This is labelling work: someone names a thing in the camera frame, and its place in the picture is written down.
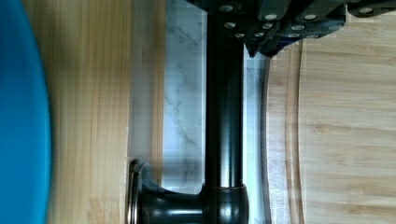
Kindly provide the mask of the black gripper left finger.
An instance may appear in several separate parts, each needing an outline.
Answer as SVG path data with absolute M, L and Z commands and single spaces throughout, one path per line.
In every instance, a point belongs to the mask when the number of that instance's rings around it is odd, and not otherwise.
M 291 0 L 186 0 L 215 15 L 223 31 L 242 41 L 250 57 L 277 55 L 291 44 L 284 34 Z

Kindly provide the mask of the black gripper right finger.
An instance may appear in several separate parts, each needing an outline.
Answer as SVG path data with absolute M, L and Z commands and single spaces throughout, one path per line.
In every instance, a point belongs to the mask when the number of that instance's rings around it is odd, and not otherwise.
M 347 13 L 371 18 L 394 10 L 395 0 L 260 0 L 258 19 L 271 27 L 259 53 L 272 57 L 301 39 L 338 31 Z

